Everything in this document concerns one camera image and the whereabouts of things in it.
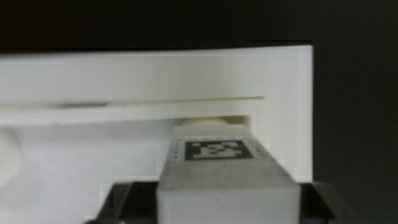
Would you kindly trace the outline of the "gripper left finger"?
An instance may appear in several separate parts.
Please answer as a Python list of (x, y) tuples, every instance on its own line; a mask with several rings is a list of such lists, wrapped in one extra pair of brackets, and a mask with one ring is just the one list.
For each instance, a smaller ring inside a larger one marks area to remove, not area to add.
[(83, 224), (157, 224), (157, 182), (115, 183), (93, 219)]

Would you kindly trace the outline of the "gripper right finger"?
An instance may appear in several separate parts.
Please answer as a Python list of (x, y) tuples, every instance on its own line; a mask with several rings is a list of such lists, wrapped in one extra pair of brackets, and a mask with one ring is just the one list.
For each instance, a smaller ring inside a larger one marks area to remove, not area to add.
[(355, 224), (355, 215), (326, 183), (300, 184), (298, 224)]

